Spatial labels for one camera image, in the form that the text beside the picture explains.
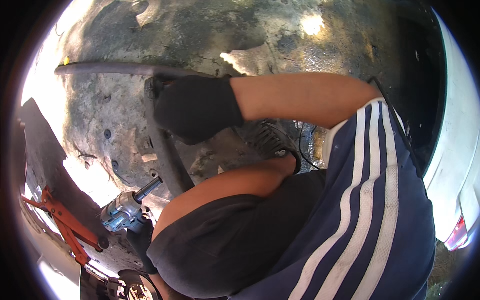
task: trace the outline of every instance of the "white car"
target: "white car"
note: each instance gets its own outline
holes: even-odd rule
[[[423,182],[433,205],[436,237],[453,251],[473,240],[480,212],[480,101],[460,47],[435,15],[444,43],[446,97]]]

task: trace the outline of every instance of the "leg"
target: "leg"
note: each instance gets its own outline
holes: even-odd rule
[[[168,225],[213,200],[240,194],[271,195],[293,173],[293,155],[271,158],[209,178],[173,199],[158,218],[152,240]]]

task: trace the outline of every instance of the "forearm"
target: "forearm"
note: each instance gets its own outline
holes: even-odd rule
[[[330,73],[230,79],[245,120],[281,118],[332,128],[381,94],[371,85]]]
[[[192,300],[192,298],[182,295],[168,286],[168,284],[163,281],[160,274],[150,274],[150,279],[152,280],[153,284],[155,285],[156,289],[162,296],[164,300]]]

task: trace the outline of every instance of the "black shorts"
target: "black shorts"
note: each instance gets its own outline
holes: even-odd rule
[[[165,282],[195,298],[233,295],[263,279],[306,223],[325,170],[285,179],[267,198],[235,195],[170,224],[147,254]]]

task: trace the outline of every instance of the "black sneaker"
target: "black sneaker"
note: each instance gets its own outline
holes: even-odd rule
[[[237,132],[263,159],[285,157],[292,153],[297,160],[293,174],[300,170],[301,158],[297,146],[280,124],[276,124],[274,120],[247,122]]]

